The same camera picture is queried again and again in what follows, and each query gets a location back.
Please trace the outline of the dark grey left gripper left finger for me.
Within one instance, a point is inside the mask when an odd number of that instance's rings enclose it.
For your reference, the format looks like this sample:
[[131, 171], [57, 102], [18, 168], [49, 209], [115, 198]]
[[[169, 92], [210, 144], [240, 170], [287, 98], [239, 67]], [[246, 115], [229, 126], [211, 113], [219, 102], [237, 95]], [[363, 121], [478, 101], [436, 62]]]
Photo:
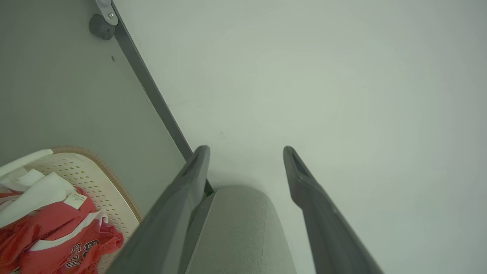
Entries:
[[198, 147], [118, 253], [108, 274], [177, 274], [190, 223], [206, 198], [210, 149]]

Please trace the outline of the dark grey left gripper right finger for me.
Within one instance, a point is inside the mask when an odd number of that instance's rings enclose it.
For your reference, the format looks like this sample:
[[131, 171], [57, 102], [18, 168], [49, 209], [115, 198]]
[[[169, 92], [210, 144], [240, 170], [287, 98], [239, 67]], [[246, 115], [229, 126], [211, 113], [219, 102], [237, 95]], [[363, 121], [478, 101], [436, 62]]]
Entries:
[[306, 223], [316, 273], [381, 274], [382, 269], [293, 147], [284, 147], [283, 161], [291, 198]]

